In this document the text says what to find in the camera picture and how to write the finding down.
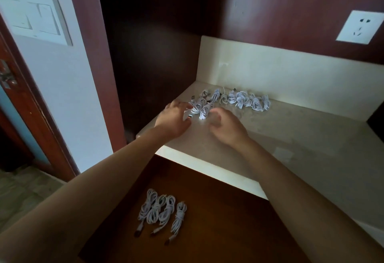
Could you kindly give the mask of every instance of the forearm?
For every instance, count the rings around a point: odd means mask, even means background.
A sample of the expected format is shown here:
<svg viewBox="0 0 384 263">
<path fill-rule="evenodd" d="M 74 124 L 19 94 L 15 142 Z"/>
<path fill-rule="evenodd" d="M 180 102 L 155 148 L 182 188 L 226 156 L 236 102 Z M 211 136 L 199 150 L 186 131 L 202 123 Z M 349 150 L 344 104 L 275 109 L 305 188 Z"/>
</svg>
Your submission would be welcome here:
<svg viewBox="0 0 384 263">
<path fill-rule="evenodd" d="M 70 181 L 0 236 L 0 259 L 70 262 L 166 142 L 151 129 Z"/>
<path fill-rule="evenodd" d="M 266 196 L 313 262 L 370 262 L 384 252 L 345 213 L 252 140 L 237 150 L 249 161 Z"/>
</svg>

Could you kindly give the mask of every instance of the right hand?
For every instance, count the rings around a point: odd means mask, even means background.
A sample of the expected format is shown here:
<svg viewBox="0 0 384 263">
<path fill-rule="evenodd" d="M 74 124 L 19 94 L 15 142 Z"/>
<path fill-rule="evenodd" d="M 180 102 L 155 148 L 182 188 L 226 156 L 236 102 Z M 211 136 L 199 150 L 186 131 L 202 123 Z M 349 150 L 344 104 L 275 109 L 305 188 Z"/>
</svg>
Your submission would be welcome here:
<svg viewBox="0 0 384 263">
<path fill-rule="evenodd" d="M 222 143 L 235 148 L 249 139 L 247 130 L 231 111 L 217 107 L 210 112 L 217 113 L 220 118 L 221 125 L 211 124 L 209 129 Z"/>
</svg>

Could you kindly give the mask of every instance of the hand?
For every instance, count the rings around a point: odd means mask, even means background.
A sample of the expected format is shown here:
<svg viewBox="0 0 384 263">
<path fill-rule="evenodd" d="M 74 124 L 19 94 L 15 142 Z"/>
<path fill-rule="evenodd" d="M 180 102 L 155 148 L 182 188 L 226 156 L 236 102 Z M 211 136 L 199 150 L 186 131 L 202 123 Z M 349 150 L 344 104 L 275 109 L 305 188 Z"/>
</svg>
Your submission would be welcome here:
<svg viewBox="0 0 384 263">
<path fill-rule="evenodd" d="M 155 128 L 163 129 L 164 134 L 169 140 L 182 135 L 191 125 L 191 120 L 183 120 L 184 111 L 192 109 L 193 106 L 187 102 L 173 100 L 156 119 Z"/>
<path fill-rule="evenodd" d="M 217 107 L 211 109 L 210 112 L 216 112 L 221 120 L 221 125 L 211 124 L 209 126 L 219 141 L 235 148 L 250 139 L 245 127 L 231 111 Z"/>
</svg>

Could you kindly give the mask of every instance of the white wall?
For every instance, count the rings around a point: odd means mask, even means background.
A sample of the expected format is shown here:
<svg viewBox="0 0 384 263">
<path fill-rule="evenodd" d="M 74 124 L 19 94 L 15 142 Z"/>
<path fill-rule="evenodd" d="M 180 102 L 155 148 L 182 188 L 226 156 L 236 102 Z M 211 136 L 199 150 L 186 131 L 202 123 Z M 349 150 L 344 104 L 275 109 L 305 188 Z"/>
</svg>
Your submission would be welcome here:
<svg viewBox="0 0 384 263">
<path fill-rule="evenodd" d="M 196 80 L 361 121 L 384 100 L 382 65 L 206 36 Z"/>
<path fill-rule="evenodd" d="M 73 46 L 14 35 L 74 161 L 83 172 L 112 154 L 72 0 L 59 0 Z"/>
</svg>

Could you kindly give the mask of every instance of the marble countertop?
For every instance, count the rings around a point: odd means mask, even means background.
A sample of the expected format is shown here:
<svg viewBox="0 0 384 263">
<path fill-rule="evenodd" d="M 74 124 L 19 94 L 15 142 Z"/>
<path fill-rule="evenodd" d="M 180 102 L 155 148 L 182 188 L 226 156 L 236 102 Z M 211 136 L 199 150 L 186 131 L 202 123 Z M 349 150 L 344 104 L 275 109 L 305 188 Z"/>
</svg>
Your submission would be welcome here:
<svg viewBox="0 0 384 263">
<path fill-rule="evenodd" d="M 195 81 L 179 99 L 190 101 L 206 88 L 213 92 L 218 86 Z M 384 229 L 384 144 L 365 122 L 275 100 L 263 112 L 223 107 L 241 120 L 252 139 L 349 216 Z M 194 115 L 187 132 L 157 154 L 266 198 L 247 162 L 209 132 L 216 118 L 212 113 L 206 120 Z"/>
</svg>

